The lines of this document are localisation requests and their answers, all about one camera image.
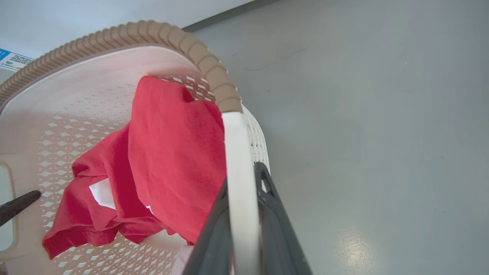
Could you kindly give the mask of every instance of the red cloth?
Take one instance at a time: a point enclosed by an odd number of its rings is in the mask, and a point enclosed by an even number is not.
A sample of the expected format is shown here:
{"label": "red cloth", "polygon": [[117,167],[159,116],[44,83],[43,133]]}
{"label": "red cloth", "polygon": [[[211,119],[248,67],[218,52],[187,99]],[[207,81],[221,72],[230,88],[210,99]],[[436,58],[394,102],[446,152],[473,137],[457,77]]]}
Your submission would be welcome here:
{"label": "red cloth", "polygon": [[[223,141],[214,102],[143,77],[130,123],[73,163],[75,178],[43,238],[49,257],[86,243],[108,244],[117,232],[140,243],[167,229],[195,243],[225,179]],[[106,178],[116,210],[100,206],[89,189]]]}

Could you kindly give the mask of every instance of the sticker label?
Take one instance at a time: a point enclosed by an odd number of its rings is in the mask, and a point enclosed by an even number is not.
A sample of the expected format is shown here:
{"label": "sticker label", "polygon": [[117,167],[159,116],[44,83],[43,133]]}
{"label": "sticker label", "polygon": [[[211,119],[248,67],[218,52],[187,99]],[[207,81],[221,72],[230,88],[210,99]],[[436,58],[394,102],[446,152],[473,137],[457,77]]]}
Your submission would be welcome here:
{"label": "sticker label", "polygon": [[18,71],[32,61],[34,61],[34,59],[13,53],[8,50],[0,49],[0,67],[2,68]]}

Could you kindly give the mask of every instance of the beige ribbed rim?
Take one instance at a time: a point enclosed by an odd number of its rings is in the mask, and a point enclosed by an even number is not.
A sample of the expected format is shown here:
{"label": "beige ribbed rim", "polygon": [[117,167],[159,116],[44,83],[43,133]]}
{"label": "beige ribbed rim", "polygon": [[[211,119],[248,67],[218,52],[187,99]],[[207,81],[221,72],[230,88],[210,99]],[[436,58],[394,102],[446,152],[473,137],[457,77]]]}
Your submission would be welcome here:
{"label": "beige ribbed rim", "polygon": [[222,113],[243,112],[236,86],[219,59],[192,34],[177,26],[155,21],[121,24],[97,31],[36,59],[0,85],[0,111],[9,99],[60,69],[94,56],[148,45],[170,48],[191,61],[209,83]]}

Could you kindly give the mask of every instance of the glossy floor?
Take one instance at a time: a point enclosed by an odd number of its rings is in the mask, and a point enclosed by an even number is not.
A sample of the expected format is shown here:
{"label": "glossy floor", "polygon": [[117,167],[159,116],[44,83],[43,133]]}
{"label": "glossy floor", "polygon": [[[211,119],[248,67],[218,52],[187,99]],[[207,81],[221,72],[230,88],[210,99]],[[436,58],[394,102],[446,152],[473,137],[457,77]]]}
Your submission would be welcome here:
{"label": "glossy floor", "polygon": [[489,2],[281,0],[196,32],[316,275],[489,274]]}

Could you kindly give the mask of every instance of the qr code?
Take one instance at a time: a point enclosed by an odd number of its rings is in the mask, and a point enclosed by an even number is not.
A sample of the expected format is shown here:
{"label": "qr code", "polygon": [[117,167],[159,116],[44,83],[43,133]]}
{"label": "qr code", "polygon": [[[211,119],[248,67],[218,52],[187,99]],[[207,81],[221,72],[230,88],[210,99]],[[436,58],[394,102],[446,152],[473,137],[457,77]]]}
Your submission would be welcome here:
{"label": "qr code", "polygon": [[27,64],[32,62],[31,59],[22,57],[20,55],[14,55],[14,57],[10,58],[10,61],[19,62],[19,63],[22,63],[24,65],[27,65]]}

